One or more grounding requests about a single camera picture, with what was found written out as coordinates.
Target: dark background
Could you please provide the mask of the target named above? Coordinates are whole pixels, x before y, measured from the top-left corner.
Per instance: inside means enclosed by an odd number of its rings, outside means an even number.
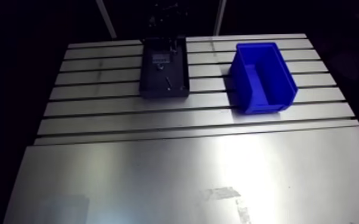
[[[145,0],[105,0],[118,39],[143,36]],[[187,36],[211,36],[218,0],[189,2]],[[221,35],[306,33],[359,118],[357,1],[228,0]],[[68,43],[110,41],[95,0],[0,1],[0,223]]]

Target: aluminum table top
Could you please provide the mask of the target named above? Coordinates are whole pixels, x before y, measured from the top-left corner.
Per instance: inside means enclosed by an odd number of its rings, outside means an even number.
[[[239,42],[275,42],[299,88],[278,114],[239,116],[228,74]],[[358,126],[304,34],[187,38],[187,99],[139,97],[139,41],[68,46],[36,145],[111,142]]]
[[[359,126],[29,147],[29,223],[359,224]]]

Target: blue plastic bin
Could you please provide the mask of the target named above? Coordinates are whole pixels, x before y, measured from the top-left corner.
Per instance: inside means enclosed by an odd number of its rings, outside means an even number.
[[[288,108],[298,88],[275,43],[239,43],[230,70],[242,113]]]

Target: metal sheet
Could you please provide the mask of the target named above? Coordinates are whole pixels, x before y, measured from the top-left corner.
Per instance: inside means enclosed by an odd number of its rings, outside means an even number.
[[[291,73],[301,72],[302,69],[305,72],[314,72],[314,70],[326,70],[324,64],[310,65],[310,61],[305,64],[295,64],[290,68]],[[214,77],[225,76],[228,74],[230,64],[212,64],[212,65],[193,65],[189,66],[189,77]],[[99,70],[99,71],[81,71],[60,73],[55,81],[56,85],[68,85],[77,83],[103,83],[103,82],[123,82],[123,81],[135,81],[139,80],[141,76],[141,69],[117,69],[117,70]]]
[[[208,46],[204,46],[202,51],[204,52],[213,52],[213,51],[219,51],[218,49],[214,49],[214,45],[211,45],[209,43],[205,43],[208,44]],[[195,61],[195,59],[199,59],[197,57],[198,55],[198,48],[195,48],[195,46],[201,45],[201,43],[188,43],[188,61],[189,63],[196,63],[197,61]],[[234,46],[234,44],[232,42],[230,43],[226,43],[225,45],[221,46],[221,49],[223,51],[233,51],[235,52],[235,47],[232,48],[232,46]],[[288,49],[290,48],[289,45],[286,45],[285,43],[283,43],[283,41],[280,42],[280,45],[278,46],[280,49]],[[311,48],[311,45],[306,44],[306,46],[304,46],[303,48]],[[81,58],[103,58],[103,57],[120,57],[120,56],[137,56],[137,55],[142,55],[143,52],[143,46],[142,45],[138,45],[138,46],[116,46],[116,47],[107,47],[107,48],[85,48],[85,49],[69,49],[67,50],[64,59],[67,60],[72,60],[72,59],[81,59]],[[220,52],[217,53],[216,55],[217,57],[219,57],[220,55],[222,55],[223,57],[223,61],[228,61],[228,57],[230,55],[230,59],[229,61],[232,61],[234,54],[229,54],[229,52]],[[311,57],[313,57],[313,59],[318,59],[318,55],[316,53],[315,50],[288,50],[288,51],[283,51],[283,54],[288,54],[288,55],[284,55],[284,57],[289,57],[289,58],[293,58],[290,60],[296,60],[296,59],[312,59]]]
[[[204,41],[235,41],[235,40],[260,40],[260,39],[299,39],[307,38],[303,33],[295,34],[269,34],[269,35],[234,35],[234,36],[197,36],[187,38],[187,42]]]
[[[234,125],[225,127],[210,128],[193,128],[187,130],[164,130],[151,132],[131,132],[103,135],[84,135],[84,136],[46,136],[37,138],[35,145],[52,145],[52,144],[74,144],[84,142],[113,142],[113,141],[131,141],[145,139],[170,139],[170,138],[189,138],[197,136],[217,136],[217,135],[238,135],[245,133],[262,133],[262,132],[281,132],[286,130],[307,130],[321,129],[329,127],[348,127],[359,126],[357,120],[340,119],[340,120],[315,120],[315,121],[298,121],[293,123],[277,123],[264,125]]]
[[[280,49],[308,49],[313,45],[308,39],[289,39],[289,40],[264,40],[264,41],[220,41],[220,42],[200,42],[188,43],[188,52],[203,51],[234,51],[238,43],[267,43],[274,42]]]
[[[289,71],[296,73],[322,73],[327,72],[327,67],[322,61],[287,61]],[[192,77],[222,76],[228,74],[231,64],[208,64],[189,66],[189,74]]]
[[[281,51],[284,60],[317,60],[318,55],[313,51],[305,50],[293,50],[293,51]],[[200,63],[229,63],[230,60],[228,53],[216,53],[213,57],[208,57],[205,54],[189,54],[189,65]],[[122,69],[122,68],[134,68],[141,67],[142,58],[139,57],[123,57],[123,58],[99,58],[99,59],[87,59],[87,60],[73,60],[63,61],[60,71],[81,71],[81,70],[103,70],[103,69]]]
[[[200,41],[234,41],[234,40],[258,40],[258,39],[287,39],[287,38],[306,38],[305,34],[273,34],[273,35],[241,35],[241,36],[204,36],[187,38],[187,42]],[[120,45],[141,45],[139,40],[131,41],[105,41],[93,43],[71,43],[68,48],[95,48],[102,46],[120,46]]]
[[[4,223],[67,195],[87,224],[359,223],[359,127],[29,147]]]
[[[298,87],[331,86],[335,82],[331,75],[295,75],[294,81]],[[139,95],[138,82],[113,83],[81,86],[55,87],[50,99],[78,99],[99,97],[125,97]],[[228,91],[232,90],[232,79],[217,77],[209,79],[191,79],[190,90],[192,93],[205,91]]]
[[[288,50],[282,51],[281,55],[285,60],[319,60],[315,50]],[[219,53],[195,53],[188,54],[189,64],[204,63],[232,63],[235,52],[219,52]]]
[[[46,119],[38,135],[115,132],[179,127],[285,122],[309,119],[353,117],[347,103],[293,105],[275,114],[242,116],[235,110],[194,110],[149,114]]]
[[[186,99],[160,99],[152,101],[139,97],[131,97],[51,102],[47,104],[44,116],[229,107],[233,105],[229,98],[235,101],[236,95],[231,93],[212,93],[191,94]],[[326,102],[344,99],[342,92],[338,88],[314,88],[300,89],[296,94],[294,102]]]
[[[143,45],[68,49],[64,59],[142,55]]]

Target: metal pole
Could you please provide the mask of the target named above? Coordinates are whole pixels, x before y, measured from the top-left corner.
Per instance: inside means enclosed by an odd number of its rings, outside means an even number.
[[[106,10],[106,6],[104,6],[103,0],[96,0],[96,3],[99,7],[100,14],[103,17],[103,20],[106,23],[107,30],[109,30],[110,36],[112,37],[112,39],[117,38],[116,31],[114,30],[112,21],[110,20],[109,13]]]
[[[220,34],[221,22],[224,16],[225,5],[227,4],[227,0],[220,0],[218,5],[216,24],[214,25],[214,36],[218,36]]]

